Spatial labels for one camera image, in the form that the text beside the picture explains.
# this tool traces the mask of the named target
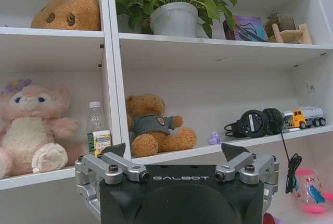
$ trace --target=purple bow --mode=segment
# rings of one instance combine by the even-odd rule
[[[32,82],[31,79],[18,80],[6,86],[6,91],[8,93],[20,92],[25,86],[28,86]]]

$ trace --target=brown plush toy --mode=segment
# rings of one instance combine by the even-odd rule
[[[32,19],[32,28],[100,30],[96,0],[53,0]]]
[[[137,137],[132,143],[132,152],[137,157],[159,152],[187,150],[197,143],[197,136],[191,128],[180,128],[170,136],[169,129],[181,127],[181,116],[162,117],[165,109],[161,98],[152,94],[130,96],[126,99],[127,124],[129,131]]]

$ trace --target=stuffed animal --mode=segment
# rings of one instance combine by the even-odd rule
[[[53,0],[32,19],[32,28],[100,30],[96,0]]]
[[[129,131],[137,137],[132,143],[132,152],[137,157],[159,152],[187,150],[193,148],[197,137],[191,128],[180,128],[171,136],[169,129],[181,127],[181,116],[163,117],[165,104],[152,94],[130,96],[126,99]]]
[[[68,162],[67,152],[55,139],[71,138],[78,127],[77,120],[61,117],[70,106],[69,92],[64,86],[30,83],[20,80],[0,94],[5,125],[0,129],[0,179],[61,169]],[[73,147],[71,154],[83,152]]]

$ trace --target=pink stuffed bunny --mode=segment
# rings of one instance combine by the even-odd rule
[[[55,139],[69,139],[78,121],[61,118],[70,106],[66,87],[44,88],[20,80],[0,94],[0,179],[63,168],[65,149]]]

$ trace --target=teddy bear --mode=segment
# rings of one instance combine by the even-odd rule
[[[132,143],[132,152],[136,157],[144,157],[159,152],[187,150],[197,143],[195,132],[191,128],[180,128],[183,125],[181,116],[163,117],[164,101],[153,94],[129,96],[126,99],[127,125],[129,131],[136,134]]]

